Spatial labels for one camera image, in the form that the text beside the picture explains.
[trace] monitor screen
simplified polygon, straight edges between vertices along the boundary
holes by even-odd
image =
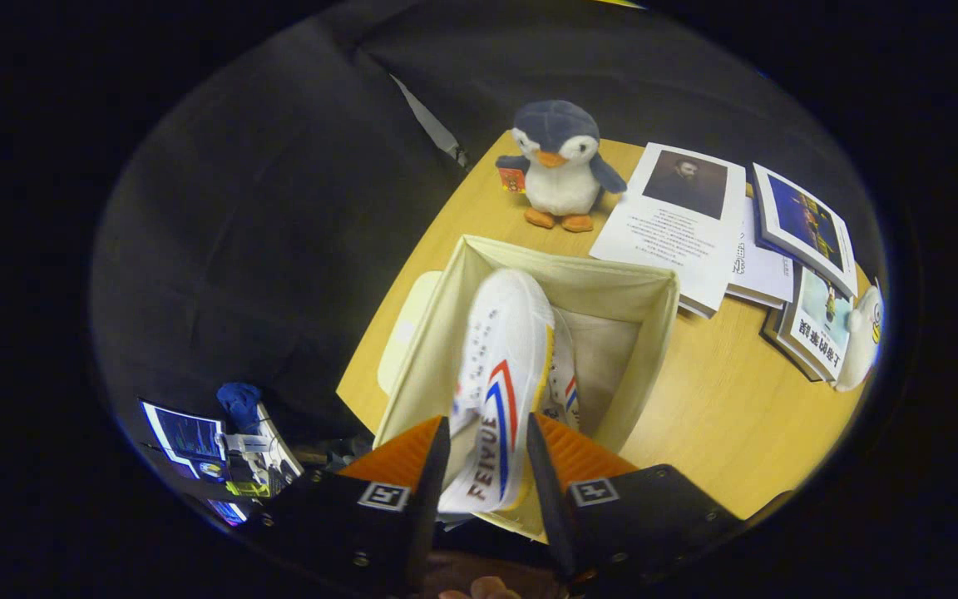
[[[214,499],[208,499],[206,501],[212,505],[217,515],[220,515],[221,518],[228,524],[231,524],[232,527],[237,527],[246,521],[246,512],[243,512],[242,509],[239,508],[239,505],[227,501],[216,501]]]
[[[199,480],[225,481],[227,456],[216,442],[217,436],[224,432],[221,421],[142,403],[150,428],[173,463],[186,468]]]

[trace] small red card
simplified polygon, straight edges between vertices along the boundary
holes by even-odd
[[[524,193],[524,171],[520,168],[498,168],[498,174],[501,175],[501,188],[513,193]]]

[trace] penguin plush toy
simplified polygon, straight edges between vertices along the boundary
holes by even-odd
[[[623,193],[627,183],[600,153],[594,118],[564,100],[532,102],[516,113],[512,136],[522,156],[501,156],[499,168],[524,171],[524,190],[531,208],[525,219],[552,228],[555,216],[569,231],[593,230],[590,208],[601,190]]]

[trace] human hand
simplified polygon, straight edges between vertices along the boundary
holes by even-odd
[[[460,591],[444,591],[438,594],[438,599],[520,599],[520,595],[505,588],[499,577],[477,577],[472,581],[471,598]]]

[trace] penguin's orange feet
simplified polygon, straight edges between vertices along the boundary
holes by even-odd
[[[564,216],[564,220],[561,221],[560,225],[573,232],[573,234],[581,234],[582,231],[594,230],[594,221],[590,218],[590,215]]]
[[[552,228],[552,215],[548,212],[539,212],[536,209],[528,208],[527,212],[524,212],[524,219],[527,219],[528,223],[533,225],[547,229]]]

